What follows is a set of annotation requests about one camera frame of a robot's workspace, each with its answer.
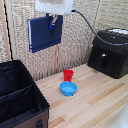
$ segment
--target red plastic cup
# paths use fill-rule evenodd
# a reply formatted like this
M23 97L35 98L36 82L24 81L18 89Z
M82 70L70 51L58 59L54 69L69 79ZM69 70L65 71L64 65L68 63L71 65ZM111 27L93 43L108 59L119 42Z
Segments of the red plastic cup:
M71 82L73 73L74 72L72 70L69 69L64 70L64 81Z

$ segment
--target small blue bowl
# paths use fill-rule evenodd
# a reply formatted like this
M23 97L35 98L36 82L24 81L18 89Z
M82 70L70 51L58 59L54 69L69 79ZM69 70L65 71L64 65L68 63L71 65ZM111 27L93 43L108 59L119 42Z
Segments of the small blue bowl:
M65 96L73 96L77 90L77 86L72 82L62 82L60 84L60 91Z

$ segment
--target black box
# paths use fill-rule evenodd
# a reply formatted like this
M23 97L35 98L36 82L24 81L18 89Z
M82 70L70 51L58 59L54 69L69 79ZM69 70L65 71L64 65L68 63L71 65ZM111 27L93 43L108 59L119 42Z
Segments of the black box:
M128 43L128 35L109 30L99 31L98 35L113 44ZM121 78L128 73L128 45L110 45L95 37L88 66L112 78Z
M48 128L49 103L19 60L0 64L0 128Z

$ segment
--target woven wall covering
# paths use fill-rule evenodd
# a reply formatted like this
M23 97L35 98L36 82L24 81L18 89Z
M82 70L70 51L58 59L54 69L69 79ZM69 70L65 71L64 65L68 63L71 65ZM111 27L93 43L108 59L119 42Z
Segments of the woven wall covering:
M0 63L6 62L7 60L8 58L7 58L7 51L6 51L6 46L5 46L2 15L0 13Z
M93 26L99 0L74 0L73 9L84 14ZM60 70L81 65L85 61L91 30L77 13L64 17L62 43L60 45Z
M95 29L109 28L128 30L128 0L101 0Z
M74 9L81 11L92 25L99 0L75 0ZM76 13L64 17L62 42L32 54L29 52L27 20L45 16L35 11L35 0L11 0L16 59L20 59L35 80L53 75L65 68L84 63L90 29Z

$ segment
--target navy blue card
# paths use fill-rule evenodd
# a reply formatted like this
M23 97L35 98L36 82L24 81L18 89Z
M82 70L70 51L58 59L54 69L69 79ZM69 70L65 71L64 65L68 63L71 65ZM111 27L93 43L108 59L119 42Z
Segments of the navy blue card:
M52 16L28 20L29 50L32 53L61 42L63 16L58 16L54 29L50 29Z

